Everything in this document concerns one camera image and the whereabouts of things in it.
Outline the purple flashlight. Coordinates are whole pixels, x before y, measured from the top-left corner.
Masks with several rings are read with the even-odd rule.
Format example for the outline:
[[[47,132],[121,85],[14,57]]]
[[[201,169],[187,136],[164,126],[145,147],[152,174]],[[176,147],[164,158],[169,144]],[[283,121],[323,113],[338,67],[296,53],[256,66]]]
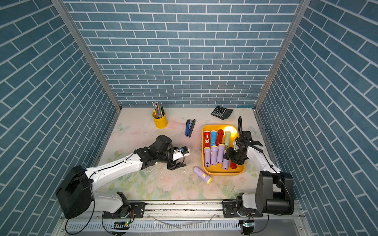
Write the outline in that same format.
[[[194,173],[198,175],[206,184],[210,184],[213,178],[207,175],[202,169],[199,167],[194,167]]]
[[[228,170],[229,169],[229,164],[230,161],[229,161],[229,158],[227,156],[227,151],[224,152],[224,155],[223,155],[223,161],[222,161],[222,169],[223,170]]]
[[[210,167],[211,165],[211,148],[205,147],[204,148],[204,166]]]
[[[217,162],[218,163],[222,163],[224,151],[225,151],[225,145],[219,144],[218,145],[218,153],[217,153]]]

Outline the yellow plastic storage tray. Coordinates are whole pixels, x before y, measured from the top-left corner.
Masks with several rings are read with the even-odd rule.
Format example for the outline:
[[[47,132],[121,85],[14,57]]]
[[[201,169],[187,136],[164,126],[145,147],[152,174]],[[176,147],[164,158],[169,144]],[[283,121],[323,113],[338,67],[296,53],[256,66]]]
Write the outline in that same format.
[[[211,176],[236,176],[244,173],[246,165],[225,159],[227,149],[239,137],[237,129],[226,124],[208,124],[202,128],[202,165]]]

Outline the purple flashlight bottom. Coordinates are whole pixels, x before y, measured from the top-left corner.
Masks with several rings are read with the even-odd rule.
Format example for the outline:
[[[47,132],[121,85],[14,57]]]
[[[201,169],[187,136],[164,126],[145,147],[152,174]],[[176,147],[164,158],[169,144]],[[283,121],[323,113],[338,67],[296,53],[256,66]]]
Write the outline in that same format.
[[[210,167],[211,165],[211,148],[205,147],[204,148],[204,166]]]

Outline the purple flashlight slanted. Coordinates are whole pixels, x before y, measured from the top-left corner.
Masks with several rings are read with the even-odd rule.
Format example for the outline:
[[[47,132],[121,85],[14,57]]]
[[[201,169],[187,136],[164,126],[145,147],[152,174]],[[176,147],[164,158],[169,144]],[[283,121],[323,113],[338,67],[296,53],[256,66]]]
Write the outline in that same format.
[[[211,146],[211,165],[217,165],[218,147],[217,145]]]

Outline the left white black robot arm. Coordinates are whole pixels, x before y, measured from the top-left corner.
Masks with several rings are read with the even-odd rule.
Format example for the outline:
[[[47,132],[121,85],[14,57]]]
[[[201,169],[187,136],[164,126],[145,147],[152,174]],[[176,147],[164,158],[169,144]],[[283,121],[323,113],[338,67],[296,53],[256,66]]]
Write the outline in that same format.
[[[169,171],[185,167],[178,160],[188,155],[190,149],[187,146],[175,147],[169,137],[160,135],[150,146],[138,148],[119,160],[87,169],[80,165],[73,167],[58,186],[56,197],[66,219],[76,218],[87,211],[104,212],[107,218],[125,218],[131,214],[131,204],[125,194],[100,193],[98,189],[158,163],[165,163]]]

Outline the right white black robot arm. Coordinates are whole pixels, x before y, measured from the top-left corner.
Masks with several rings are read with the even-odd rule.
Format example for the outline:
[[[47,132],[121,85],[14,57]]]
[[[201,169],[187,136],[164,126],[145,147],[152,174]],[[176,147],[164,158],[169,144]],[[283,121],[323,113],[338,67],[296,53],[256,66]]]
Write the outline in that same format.
[[[244,134],[242,118],[238,118],[238,135],[229,147],[223,162],[242,165],[245,161],[253,161],[260,173],[254,193],[241,193],[236,202],[237,209],[252,210],[263,214],[291,215],[294,212],[294,180],[290,173],[279,169],[264,153],[262,143],[252,140]]]

